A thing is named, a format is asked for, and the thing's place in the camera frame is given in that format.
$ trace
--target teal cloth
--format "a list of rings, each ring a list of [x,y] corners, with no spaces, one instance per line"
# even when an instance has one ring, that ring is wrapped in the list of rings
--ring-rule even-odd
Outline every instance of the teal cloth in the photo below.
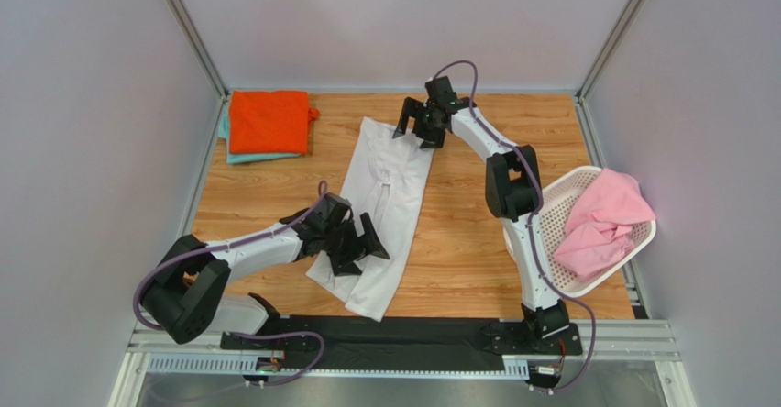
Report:
[[[227,107],[228,104],[225,104],[223,112],[220,113],[220,127],[217,130],[217,136],[225,139],[225,153],[227,154],[225,162],[228,164],[278,160],[280,158],[294,158],[301,156],[300,153],[230,153],[230,119],[228,118]]]

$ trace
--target gray wall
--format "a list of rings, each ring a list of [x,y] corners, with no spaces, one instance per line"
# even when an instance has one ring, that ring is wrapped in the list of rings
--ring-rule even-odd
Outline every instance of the gray wall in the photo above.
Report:
[[[0,0],[0,401],[105,405],[216,98],[164,0]]]
[[[514,92],[578,88],[626,1],[184,0],[233,88],[420,90],[469,58]]]
[[[647,0],[589,106],[658,213],[640,271],[699,405],[778,405],[781,0]]]

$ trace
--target folded orange cloth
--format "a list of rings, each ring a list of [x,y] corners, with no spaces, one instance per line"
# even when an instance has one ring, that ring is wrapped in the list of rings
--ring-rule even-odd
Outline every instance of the folded orange cloth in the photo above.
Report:
[[[234,91],[228,116],[230,153],[306,153],[320,111],[303,91]]]

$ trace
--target wooden table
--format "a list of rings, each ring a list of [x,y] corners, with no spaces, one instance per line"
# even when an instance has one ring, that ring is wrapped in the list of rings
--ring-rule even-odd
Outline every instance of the wooden table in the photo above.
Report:
[[[320,109],[312,154],[230,166],[220,140],[206,179],[193,233],[225,239],[270,226],[310,206],[317,183],[338,193],[363,116],[395,125],[407,94],[312,94]],[[424,100],[423,94],[411,94]],[[566,95],[479,94],[483,115],[507,138],[537,152],[543,186],[589,164],[575,108]],[[484,199],[485,165],[459,138],[436,151],[407,268],[387,316],[521,318],[518,270],[504,247],[501,224]],[[229,285],[256,292],[282,314],[349,315],[344,304],[304,273],[313,259],[264,269]],[[623,277],[616,272],[583,299],[598,318],[633,317]],[[569,304],[572,318],[588,318]]]

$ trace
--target white garment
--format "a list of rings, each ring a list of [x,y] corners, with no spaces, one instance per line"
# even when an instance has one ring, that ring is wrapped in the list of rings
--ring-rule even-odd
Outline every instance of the white garment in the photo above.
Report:
[[[433,149],[421,149],[412,133],[393,138],[394,126],[364,118],[340,196],[353,206],[356,225],[371,216],[379,242],[390,259],[367,256],[356,262],[360,276],[334,276],[321,252],[306,272],[345,302],[348,311],[380,321],[402,280],[421,213]]]

